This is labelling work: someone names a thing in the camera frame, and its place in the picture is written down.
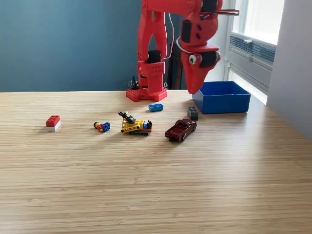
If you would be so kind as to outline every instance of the wire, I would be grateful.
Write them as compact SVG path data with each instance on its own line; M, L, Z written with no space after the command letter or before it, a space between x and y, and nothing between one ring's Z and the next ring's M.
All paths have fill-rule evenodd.
M169 19L170 19L170 23L171 23L171 26L172 26L172 41L171 41L171 44L170 44L170 54L168 57L162 59L162 61L165 61L167 59L169 59L171 57L171 54L172 54L172 47L174 45L174 41L175 41L175 28L174 28L174 24L172 23L172 19L171 19L171 14L168 12L169 14Z
M179 49L182 50L183 52L187 53L187 54L192 54L192 52L189 52L189 51L183 49L183 48L180 46L180 44L179 44L179 39L180 39L180 37L176 40L176 45L179 47Z

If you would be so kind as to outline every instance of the yellow lego vehicle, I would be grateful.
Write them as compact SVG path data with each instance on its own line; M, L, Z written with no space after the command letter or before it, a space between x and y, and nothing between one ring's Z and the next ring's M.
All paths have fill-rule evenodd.
M128 112L119 112L122 117L121 132L129 135L148 136L152 131L152 122L149 120L145 123L144 120L135 119L133 116L128 116Z

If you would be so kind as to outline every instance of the red robotic arm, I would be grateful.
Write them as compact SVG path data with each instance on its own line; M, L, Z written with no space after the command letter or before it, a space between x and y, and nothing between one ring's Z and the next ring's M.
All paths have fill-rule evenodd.
M167 33L165 12L186 16L181 35L176 40L181 49L186 85L189 93L196 93L207 73L220 60L219 48L209 44L218 29L218 14L238 15L236 10L221 10L223 0L142 0L138 30L138 77L139 90L127 90L133 101L167 96L162 77L167 57ZM156 50L148 51L154 35Z

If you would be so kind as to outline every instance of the dark red toy car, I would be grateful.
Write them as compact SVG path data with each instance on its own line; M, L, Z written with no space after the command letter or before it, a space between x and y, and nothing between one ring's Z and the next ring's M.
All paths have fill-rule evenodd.
M186 136L195 131L197 123L190 119L179 119L175 125L166 131L169 140L184 141Z

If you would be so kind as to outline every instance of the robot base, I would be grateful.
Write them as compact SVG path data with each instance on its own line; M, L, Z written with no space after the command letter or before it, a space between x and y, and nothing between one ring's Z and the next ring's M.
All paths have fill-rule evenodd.
M143 93L141 89L128 89L126 91L126 96L132 101L140 101L140 100L160 101L164 99L167 95L168 93L166 89L162 89L161 93L154 96L148 96L147 94Z

